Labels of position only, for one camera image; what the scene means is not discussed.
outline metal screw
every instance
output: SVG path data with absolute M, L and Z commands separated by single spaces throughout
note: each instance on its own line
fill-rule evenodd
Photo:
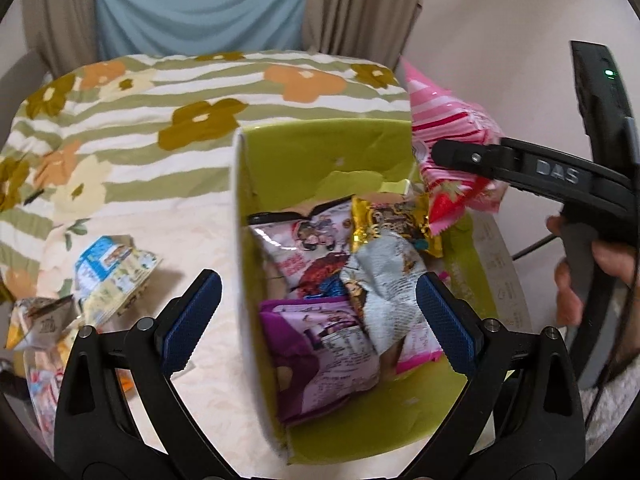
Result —
M 78 337 L 89 337 L 94 332 L 94 327 L 91 325 L 85 325 L 78 330 Z
M 489 319 L 484 320 L 484 327 L 489 332 L 498 332 L 498 330 L 500 330 L 500 321 L 494 319 L 493 317 L 490 317 Z
M 556 330 L 552 326 L 546 327 L 544 329 L 544 333 L 549 339 L 558 339 L 560 337 L 560 334 L 558 333 L 558 330 Z
M 149 330 L 154 325 L 154 319 L 152 317 L 143 317 L 136 323 L 136 328 L 138 330 Z

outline blue fabric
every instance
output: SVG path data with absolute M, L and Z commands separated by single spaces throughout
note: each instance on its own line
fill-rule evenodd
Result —
M 302 47 L 305 0 L 95 0 L 102 59 Z

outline wall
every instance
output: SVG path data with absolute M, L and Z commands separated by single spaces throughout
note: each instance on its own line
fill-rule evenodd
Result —
M 0 77 L 26 53 L 22 0 L 14 0 L 0 22 Z
M 626 0 L 423 0 L 405 51 L 426 75 L 482 104 L 506 135 L 590 158 L 569 40 L 613 52 L 640 114 L 640 21 Z M 546 234 L 552 201 L 511 189 L 498 223 L 511 253 Z M 559 240 L 516 264 L 536 328 L 555 313 Z

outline brown curtain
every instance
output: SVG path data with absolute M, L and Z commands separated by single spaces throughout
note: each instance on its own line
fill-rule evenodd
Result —
M 98 61 L 94 0 L 22 0 L 22 15 L 27 45 L 53 77 Z
M 306 0 L 306 50 L 353 56 L 395 68 L 420 0 Z

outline sleeve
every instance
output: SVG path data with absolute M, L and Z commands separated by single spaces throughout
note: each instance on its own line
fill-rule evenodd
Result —
M 640 356 L 625 371 L 607 384 L 586 435 L 586 457 L 590 459 L 611 436 L 622 421 L 640 390 Z M 580 392 L 582 412 L 587 413 L 596 395 L 596 389 Z

